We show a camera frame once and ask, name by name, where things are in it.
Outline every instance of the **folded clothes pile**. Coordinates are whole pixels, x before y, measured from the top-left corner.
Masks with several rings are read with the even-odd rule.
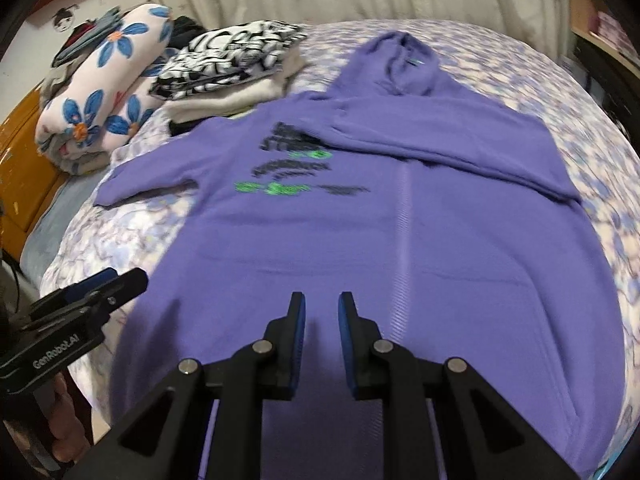
[[[189,16],[178,16],[174,20],[174,32],[171,35],[168,46],[181,50],[185,48],[191,40],[194,40],[205,32],[207,32],[207,29],[192,20]]]
[[[149,89],[178,53],[166,47],[172,28],[158,4],[115,7],[76,27],[40,88],[39,152],[71,174],[107,166],[162,104]]]
[[[167,62],[150,93],[166,100],[174,125],[237,114],[283,97],[287,79],[305,65],[298,47],[305,38],[301,25],[264,20],[206,32]]]

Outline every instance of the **cartoon face sticker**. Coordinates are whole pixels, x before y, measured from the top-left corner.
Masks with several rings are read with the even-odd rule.
[[[71,7],[66,7],[60,9],[56,12],[56,15],[53,17],[53,28],[57,32],[65,32],[71,28],[71,25],[74,24],[74,9],[77,9],[77,5],[72,5]]]

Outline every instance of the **purple hoodie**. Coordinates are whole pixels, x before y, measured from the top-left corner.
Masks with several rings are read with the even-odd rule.
[[[95,203],[195,181],[122,332],[114,420],[179,359],[228,358],[306,295],[298,394],[264,409],[263,478],[382,478],[380,404],[347,389],[338,295],[416,356],[466,358],[582,476],[625,384],[616,289],[545,125],[390,32],[327,92],[213,118],[116,168]]]

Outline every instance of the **bed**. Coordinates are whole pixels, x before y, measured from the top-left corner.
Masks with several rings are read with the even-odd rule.
[[[551,131],[584,198],[618,290],[626,389],[618,427],[604,459],[615,458],[640,415],[640,317],[635,315],[640,306],[638,156],[592,99],[549,58],[519,41],[469,24],[369,20],[315,26],[301,46],[311,64],[292,81],[290,91],[323,90],[358,44],[389,29],[405,30],[423,40],[438,52],[442,66],[455,79],[511,108],[539,116]],[[161,108],[130,144],[113,153],[110,169],[168,138],[168,118]],[[93,207],[92,186],[109,173],[94,176],[91,185],[83,188],[91,195],[68,226],[58,220],[58,229],[66,226],[66,232],[42,277],[42,295],[105,267],[124,272],[138,266],[152,273],[177,235],[193,202],[193,187],[142,194],[117,208]],[[107,421],[113,353],[133,306],[118,309],[105,326],[105,342],[70,367],[81,391]]]
[[[20,254],[20,269],[34,286],[40,286],[44,272],[58,253],[66,227],[106,172],[107,169],[103,169],[65,177],[50,204],[41,208],[42,214],[33,225]]]

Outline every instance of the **cable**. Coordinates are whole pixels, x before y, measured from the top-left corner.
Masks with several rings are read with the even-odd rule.
[[[4,285],[0,283],[0,337],[9,332],[9,313],[4,304]]]
[[[11,262],[7,262],[7,265],[11,267],[11,271],[14,274],[15,280],[15,311],[18,312],[20,310],[20,282],[18,281],[18,273],[15,272],[15,267],[11,264]]]

